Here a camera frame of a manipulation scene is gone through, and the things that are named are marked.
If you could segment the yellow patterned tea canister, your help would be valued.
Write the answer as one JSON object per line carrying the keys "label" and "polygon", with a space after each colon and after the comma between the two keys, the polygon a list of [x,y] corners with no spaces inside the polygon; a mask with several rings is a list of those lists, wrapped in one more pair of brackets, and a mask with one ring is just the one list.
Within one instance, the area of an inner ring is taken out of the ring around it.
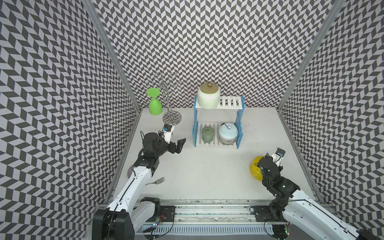
{"label": "yellow patterned tea canister", "polygon": [[258,156],[254,158],[254,160],[250,163],[250,173],[251,175],[259,181],[263,180],[263,175],[261,173],[261,169],[259,167],[259,161],[263,158],[263,156]]}

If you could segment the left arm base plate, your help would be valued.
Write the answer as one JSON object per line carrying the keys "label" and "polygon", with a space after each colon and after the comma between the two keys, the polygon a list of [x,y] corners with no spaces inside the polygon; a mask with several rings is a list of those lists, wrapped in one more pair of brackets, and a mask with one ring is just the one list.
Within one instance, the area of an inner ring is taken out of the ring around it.
{"label": "left arm base plate", "polygon": [[161,206],[160,223],[173,223],[175,220],[176,206]]}

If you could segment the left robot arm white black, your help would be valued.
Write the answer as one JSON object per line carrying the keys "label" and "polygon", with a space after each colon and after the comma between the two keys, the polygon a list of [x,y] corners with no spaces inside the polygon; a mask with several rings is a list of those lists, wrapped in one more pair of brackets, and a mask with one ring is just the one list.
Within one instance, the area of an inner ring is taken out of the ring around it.
{"label": "left robot arm white black", "polygon": [[133,164],[129,180],[117,197],[93,217],[92,240],[133,240],[143,224],[160,213],[160,199],[145,197],[136,203],[157,170],[159,158],[165,153],[181,153],[187,139],[171,142],[171,134],[148,133]]}

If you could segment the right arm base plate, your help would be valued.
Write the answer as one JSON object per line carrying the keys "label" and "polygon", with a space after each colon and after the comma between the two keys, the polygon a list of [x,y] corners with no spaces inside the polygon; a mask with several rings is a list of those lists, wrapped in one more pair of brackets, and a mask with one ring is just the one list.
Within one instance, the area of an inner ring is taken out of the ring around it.
{"label": "right arm base plate", "polygon": [[286,222],[281,211],[270,206],[256,205],[249,208],[257,222]]}

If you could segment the cream canister brown lid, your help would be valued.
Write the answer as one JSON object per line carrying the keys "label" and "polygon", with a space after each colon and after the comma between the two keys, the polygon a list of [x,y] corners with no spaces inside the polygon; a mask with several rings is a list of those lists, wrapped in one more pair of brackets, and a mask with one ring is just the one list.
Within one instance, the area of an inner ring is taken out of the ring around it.
{"label": "cream canister brown lid", "polygon": [[221,91],[217,84],[212,82],[203,83],[197,93],[197,100],[201,108],[214,109],[220,103]]}

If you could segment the blue white two-tier shelf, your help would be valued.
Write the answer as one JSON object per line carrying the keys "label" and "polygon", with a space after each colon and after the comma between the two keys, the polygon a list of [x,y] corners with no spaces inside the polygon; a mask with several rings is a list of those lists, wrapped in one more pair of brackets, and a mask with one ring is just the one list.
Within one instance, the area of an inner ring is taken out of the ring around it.
{"label": "blue white two-tier shelf", "polygon": [[[242,127],[242,118],[245,111],[245,97],[244,96],[221,96],[219,105],[216,107],[218,110],[237,110],[236,120],[233,125],[237,128],[238,134],[235,142],[230,145],[225,145],[219,140],[220,127],[224,122],[207,122],[198,120],[198,109],[201,106],[198,103],[198,96],[195,94],[194,98],[194,123],[192,127],[193,143],[195,147],[208,147],[208,148],[231,148],[239,149],[244,133]],[[203,141],[203,128],[211,127],[214,129],[214,138],[210,143]]]}

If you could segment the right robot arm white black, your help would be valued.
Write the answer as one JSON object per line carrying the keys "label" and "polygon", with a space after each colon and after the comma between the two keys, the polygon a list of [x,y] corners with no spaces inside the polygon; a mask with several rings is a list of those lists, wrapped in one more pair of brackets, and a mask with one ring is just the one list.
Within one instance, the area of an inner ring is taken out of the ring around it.
{"label": "right robot arm white black", "polygon": [[258,162],[262,184],[275,197],[270,203],[274,221],[284,219],[297,226],[314,240],[375,240],[367,229],[358,230],[337,218],[311,199],[291,180],[281,176],[283,169],[277,160],[265,155]]}

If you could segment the light blue tea canister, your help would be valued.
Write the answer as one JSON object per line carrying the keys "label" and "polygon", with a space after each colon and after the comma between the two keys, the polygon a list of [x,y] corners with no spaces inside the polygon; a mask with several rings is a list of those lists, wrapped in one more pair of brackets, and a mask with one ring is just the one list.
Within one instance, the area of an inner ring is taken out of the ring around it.
{"label": "light blue tea canister", "polygon": [[233,145],[238,137],[238,129],[232,123],[222,123],[219,127],[219,141],[223,145]]}

